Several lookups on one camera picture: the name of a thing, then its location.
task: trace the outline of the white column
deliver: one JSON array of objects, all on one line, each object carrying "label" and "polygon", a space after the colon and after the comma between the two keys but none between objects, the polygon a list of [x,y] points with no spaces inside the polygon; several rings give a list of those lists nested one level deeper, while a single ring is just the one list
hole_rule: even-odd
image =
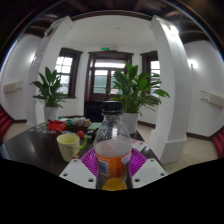
[{"label": "white column", "polygon": [[153,30],[160,61],[161,89],[170,98],[161,98],[156,128],[149,146],[166,164],[177,161],[183,151],[191,110],[191,81],[187,55],[178,34],[169,29],[173,24],[153,16]]},{"label": "white column", "polygon": [[50,27],[54,30],[52,33],[44,37],[36,51],[35,58],[30,68],[29,78],[27,82],[27,128],[36,126],[44,122],[43,105],[39,102],[35,104],[34,95],[39,94],[39,89],[34,85],[30,85],[33,81],[41,81],[38,73],[45,73],[45,67],[48,67],[51,71],[55,69],[57,57],[60,53],[63,41],[73,27],[73,22],[70,17],[62,18],[54,22]]}]

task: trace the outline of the red fruit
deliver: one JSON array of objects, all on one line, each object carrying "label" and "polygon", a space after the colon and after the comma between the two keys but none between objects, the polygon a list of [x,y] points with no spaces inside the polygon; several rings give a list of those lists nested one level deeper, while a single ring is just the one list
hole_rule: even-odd
[{"label": "red fruit", "polygon": [[78,131],[77,135],[79,136],[79,138],[83,138],[84,137],[84,132],[83,131]]}]

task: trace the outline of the floor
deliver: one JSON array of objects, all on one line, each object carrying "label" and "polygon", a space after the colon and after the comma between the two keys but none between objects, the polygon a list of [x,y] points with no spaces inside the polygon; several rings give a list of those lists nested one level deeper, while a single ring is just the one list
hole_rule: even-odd
[{"label": "floor", "polygon": [[[145,142],[149,144],[150,133],[153,128],[138,124],[137,129]],[[3,143],[23,131],[26,131],[25,123],[13,124],[6,132],[3,138]],[[164,167],[168,174],[172,174],[187,166],[215,159],[218,159],[218,156],[212,142],[188,137],[180,160],[166,164]]]}]

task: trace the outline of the green leaves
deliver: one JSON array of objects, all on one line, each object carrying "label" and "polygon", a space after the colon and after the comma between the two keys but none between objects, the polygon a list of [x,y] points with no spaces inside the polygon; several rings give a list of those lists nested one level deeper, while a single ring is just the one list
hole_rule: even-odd
[{"label": "green leaves", "polygon": [[48,67],[45,67],[45,76],[49,84],[51,84],[51,71]]},{"label": "green leaves", "polygon": [[169,94],[160,89],[161,81],[149,82],[152,77],[160,77],[157,73],[148,74],[142,72],[137,74],[138,66],[132,66],[129,62],[125,61],[128,70],[128,75],[121,71],[116,71],[114,77],[114,87],[122,91],[118,97],[112,97],[109,100],[120,101],[123,104],[123,111],[125,113],[140,113],[140,109],[144,106],[150,110],[155,106],[155,102],[161,104],[159,97],[150,95],[151,89],[156,89],[154,93],[160,97],[170,97]]},{"label": "green leaves", "polygon": [[154,91],[154,93],[156,93],[157,95],[162,96],[162,97],[166,97],[166,96],[170,97],[170,95],[162,89],[157,89]]},{"label": "green leaves", "polygon": [[37,101],[44,103],[46,107],[62,107],[58,102],[65,102],[63,99],[68,97],[67,94],[58,92],[61,85],[61,76],[54,70],[52,73],[49,68],[45,68],[45,76],[39,73],[43,83],[34,81],[30,85],[39,88],[40,94],[33,96]]},{"label": "green leaves", "polygon": [[35,82],[31,82],[30,85],[34,84],[36,87],[38,87],[39,89],[42,88],[42,84],[39,81],[35,81]]},{"label": "green leaves", "polygon": [[140,88],[140,90],[143,90],[146,85],[147,85],[148,80],[147,79],[143,79],[141,80],[141,82],[139,83],[138,87]]}]

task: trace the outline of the window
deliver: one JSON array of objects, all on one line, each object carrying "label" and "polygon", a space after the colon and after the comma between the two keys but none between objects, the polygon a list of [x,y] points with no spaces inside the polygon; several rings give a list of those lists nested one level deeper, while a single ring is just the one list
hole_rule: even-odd
[{"label": "window", "polygon": [[[160,64],[159,61],[150,61],[150,73],[156,73],[160,75]],[[150,82],[158,82],[160,80],[160,77],[152,77],[150,79]],[[157,94],[153,93],[156,90],[156,88],[151,89],[150,94],[159,97]]]},{"label": "window", "polygon": [[90,52],[87,79],[86,101],[105,101],[110,97],[122,94],[121,90],[113,88],[114,72],[127,72],[124,61],[131,62],[130,53],[124,52]]},{"label": "window", "polygon": [[[160,64],[158,60],[158,54],[157,51],[151,51],[148,53],[141,54],[142,56],[142,71],[145,71],[147,73],[156,73],[160,75]],[[160,77],[152,77],[149,82],[156,82],[159,81]],[[155,93],[153,93],[156,90],[156,88],[151,89],[150,94],[158,97],[159,96]]]},{"label": "window", "polygon": [[68,98],[75,98],[76,78],[81,56],[80,51],[62,48],[56,62],[55,69],[61,76],[60,92],[68,94]]}]

